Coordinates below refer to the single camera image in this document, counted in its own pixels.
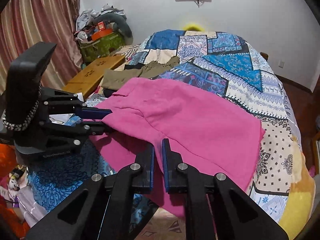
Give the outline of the orange box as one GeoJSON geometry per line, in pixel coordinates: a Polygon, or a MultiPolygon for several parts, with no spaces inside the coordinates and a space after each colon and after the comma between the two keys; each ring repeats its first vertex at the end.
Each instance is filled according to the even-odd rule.
{"type": "Polygon", "coordinates": [[[92,41],[96,41],[104,36],[113,33],[113,29],[108,27],[108,24],[105,22],[97,23],[97,31],[95,31],[92,35],[92,41]]]}

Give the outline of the pink pants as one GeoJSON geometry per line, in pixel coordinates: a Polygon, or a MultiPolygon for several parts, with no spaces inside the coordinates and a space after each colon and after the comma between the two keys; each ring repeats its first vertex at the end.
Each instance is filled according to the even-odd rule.
{"type": "Polygon", "coordinates": [[[110,134],[92,136],[96,149],[116,171],[129,165],[147,143],[155,148],[155,188],[150,199],[177,217],[181,196],[169,196],[163,183],[162,140],[201,173],[225,173],[245,190],[257,165],[264,136],[261,122],[211,92],[170,79],[132,78],[98,105],[110,109],[103,122],[110,134]]]}

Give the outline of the yellow curved headboard pad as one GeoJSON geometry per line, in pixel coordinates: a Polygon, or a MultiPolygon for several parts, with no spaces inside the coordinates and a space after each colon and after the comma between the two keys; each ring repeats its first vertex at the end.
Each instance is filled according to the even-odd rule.
{"type": "Polygon", "coordinates": [[[185,31],[200,31],[203,32],[204,28],[196,23],[188,23],[183,27],[185,31]]]}

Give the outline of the wooden bed post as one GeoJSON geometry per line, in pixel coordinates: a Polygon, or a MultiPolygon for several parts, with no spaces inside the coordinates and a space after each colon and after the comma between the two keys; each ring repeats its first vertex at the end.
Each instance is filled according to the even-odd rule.
{"type": "Polygon", "coordinates": [[[268,61],[268,54],[267,54],[267,53],[260,52],[260,55],[261,55],[266,61],[268,61]]]}

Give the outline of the wooden bedside board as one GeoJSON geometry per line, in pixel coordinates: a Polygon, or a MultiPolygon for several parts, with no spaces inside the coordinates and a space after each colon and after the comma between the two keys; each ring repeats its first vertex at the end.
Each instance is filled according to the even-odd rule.
{"type": "Polygon", "coordinates": [[[104,77],[105,70],[114,70],[124,62],[124,55],[115,55],[96,59],[81,70],[75,77],[69,80],[62,90],[74,94],[82,93],[83,98],[87,99],[98,88],[104,77]]]}

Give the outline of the white wall socket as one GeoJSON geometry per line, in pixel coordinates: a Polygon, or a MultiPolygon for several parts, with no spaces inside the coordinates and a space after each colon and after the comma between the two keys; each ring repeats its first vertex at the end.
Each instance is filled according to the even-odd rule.
{"type": "Polygon", "coordinates": [[[285,62],[280,60],[279,63],[278,63],[278,66],[280,68],[284,68],[284,64],[285,64],[285,62]]]}

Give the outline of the olive green folded pants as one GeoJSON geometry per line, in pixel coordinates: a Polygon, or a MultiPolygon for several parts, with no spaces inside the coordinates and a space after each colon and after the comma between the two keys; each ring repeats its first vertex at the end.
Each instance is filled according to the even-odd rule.
{"type": "Polygon", "coordinates": [[[150,79],[169,71],[180,64],[178,56],[172,57],[167,63],[161,64],[156,61],[144,65],[140,69],[125,69],[122,71],[115,71],[107,69],[104,72],[102,87],[104,89],[119,90],[129,79],[134,77],[143,77],[150,79]]]}

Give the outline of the grey plush toy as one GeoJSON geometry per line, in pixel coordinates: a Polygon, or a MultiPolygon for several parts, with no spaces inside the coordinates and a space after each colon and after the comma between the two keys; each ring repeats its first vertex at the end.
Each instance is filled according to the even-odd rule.
{"type": "Polygon", "coordinates": [[[97,25],[99,22],[105,22],[107,24],[112,23],[112,29],[123,35],[126,45],[133,44],[133,35],[129,25],[126,22],[126,17],[108,12],[102,14],[93,20],[93,24],[97,25]]]}

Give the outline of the pink striped curtain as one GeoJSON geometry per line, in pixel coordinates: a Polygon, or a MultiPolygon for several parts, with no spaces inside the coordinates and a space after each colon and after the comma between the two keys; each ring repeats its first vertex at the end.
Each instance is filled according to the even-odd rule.
{"type": "Polygon", "coordinates": [[[60,89],[80,71],[74,39],[80,0],[9,0],[1,11],[1,91],[10,63],[37,42],[56,44],[42,85],[60,89]]]}

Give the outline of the green storage bag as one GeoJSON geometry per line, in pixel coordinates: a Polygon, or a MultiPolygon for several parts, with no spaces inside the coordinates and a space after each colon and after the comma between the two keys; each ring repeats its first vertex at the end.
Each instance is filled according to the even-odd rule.
{"type": "Polygon", "coordinates": [[[118,32],[108,34],[91,43],[78,42],[84,63],[91,63],[100,57],[107,57],[125,45],[123,35],[118,32]]]}

